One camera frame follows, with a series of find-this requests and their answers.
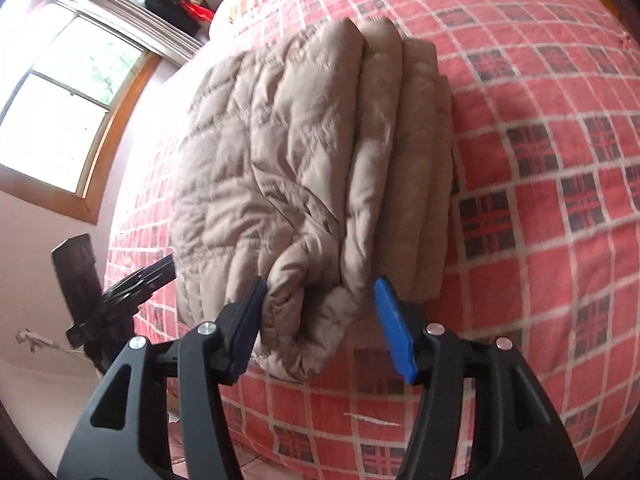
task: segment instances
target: mattress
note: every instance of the mattress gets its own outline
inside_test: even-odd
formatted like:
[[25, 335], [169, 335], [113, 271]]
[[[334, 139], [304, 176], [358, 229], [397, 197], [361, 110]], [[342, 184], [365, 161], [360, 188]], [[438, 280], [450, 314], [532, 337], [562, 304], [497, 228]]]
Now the mattress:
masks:
[[[598, 0], [267, 1], [164, 88], [130, 156], [105, 285], [171, 252], [173, 154], [208, 67], [309, 23], [377, 16], [436, 44], [454, 95], [449, 251], [424, 311], [467, 338], [511, 337], [580, 459], [596, 460], [640, 402], [640, 50]], [[172, 283], [136, 331], [187, 332], [175, 304]], [[221, 391], [237, 442], [324, 480], [396, 475], [420, 397], [387, 351], [348, 347], [308, 383], [250, 365]], [[472, 414], [470, 389], [457, 473]]]

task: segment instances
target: metal bolt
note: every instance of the metal bolt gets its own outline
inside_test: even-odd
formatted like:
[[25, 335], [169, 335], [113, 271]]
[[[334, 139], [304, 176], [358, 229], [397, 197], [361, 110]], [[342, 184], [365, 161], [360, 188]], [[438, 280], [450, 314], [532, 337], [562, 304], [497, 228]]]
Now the metal bolt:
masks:
[[500, 350], [511, 350], [513, 348], [513, 342], [508, 337], [499, 337], [495, 340], [495, 345]]
[[140, 350], [146, 345], [146, 339], [141, 335], [137, 335], [129, 339], [129, 348], [132, 350]]
[[215, 323], [211, 321], [205, 321], [198, 327], [198, 334], [200, 335], [210, 335], [213, 334], [218, 327]]
[[429, 335], [442, 335], [445, 329], [440, 323], [429, 323], [427, 325], [427, 334]]

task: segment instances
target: comforter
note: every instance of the comforter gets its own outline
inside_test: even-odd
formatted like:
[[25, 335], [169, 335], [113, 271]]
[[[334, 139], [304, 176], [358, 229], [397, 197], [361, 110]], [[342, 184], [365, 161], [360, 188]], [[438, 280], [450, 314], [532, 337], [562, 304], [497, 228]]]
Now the comforter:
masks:
[[433, 44], [403, 40], [388, 19], [311, 26], [211, 67], [178, 149], [171, 238], [185, 322], [215, 319], [265, 276], [256, 359], [305, 380], [370, 304], [372, 275], [402, 298], [436, 298], [449, 103]]

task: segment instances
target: window frame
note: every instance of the window frame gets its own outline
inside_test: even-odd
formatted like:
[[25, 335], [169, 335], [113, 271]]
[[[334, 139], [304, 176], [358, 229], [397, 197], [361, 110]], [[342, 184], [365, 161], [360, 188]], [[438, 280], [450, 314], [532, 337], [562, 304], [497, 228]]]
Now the window frame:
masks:
[[[66, 7], [64, 4], [55, 0], [50, 0], [50, 2]], [[0, 164], [0, 191], [41, 208], [95, 225], [98, 223], [102, 197], [106, 189], [111, 166], [113, 165], [113, 159], [115, 158], [118, 146], [122, 140], [127, 123], [129, 123], [133, 109], [135, 108], [146, 84], [156, 71], [162, 57], [150, 52], [135, 41], [132, 41], [130, 38], [127, 38], [123, 34], [113, 30], [111, 27], [87, 16], [84, 12], [79, 12], [74, 9], [70, 10], [73, 10], [75, 15], [69, 23], [75, 19], [88, 20], [94, 25], [104, 28], [111, 34], [127, 41], [127, 43], [133, 44], [142, 51], [142, 54], [131, 69], [127, 78], [120, 85], [120, 88], [116, 95], [114, 95], [110, 105], [98, 102], [82, 92], [71, 87], [67, 87], [61, 82], [49, 78], [44, 74], [40, 74], [33, 69], [32, 64], [12, 91], [7, 102], [2, 105], [0, 120], [3, 119], [4, 115], [8, 112], [15, 96], [20, 91], [20, 88], [30, 74], [41, 77], [60, 88], [64, 88], [74, 95], [78, 95], [81, 98], [89, 100], [93, 104], [105, 109], [106, 113], [100, 127], [96, 131], [91, 148], [87, 153], [87, 158], [85, 160], [84, 167], [82, 168], [76, 192], [70, 192], [53, 186], [38, 180], [37, 178], [21, 173], [20, 171], [14, 170], [13, 168], [4, 166], [3, 164]]]

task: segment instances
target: beige quilted blanket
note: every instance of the beige quilted blanket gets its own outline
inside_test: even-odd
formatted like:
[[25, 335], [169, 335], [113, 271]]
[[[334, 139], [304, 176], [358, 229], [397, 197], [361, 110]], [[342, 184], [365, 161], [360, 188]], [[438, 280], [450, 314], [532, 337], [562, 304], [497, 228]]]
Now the beige quilted blanket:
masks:
[[305, 380], [372, 279], [437, 296], [452, 177], [450, 91], [435, 47], [389, 20], [309, 27], [204, 74], [179, 149], [171, 240], [191, 326], [268, 280], [255, 356]]

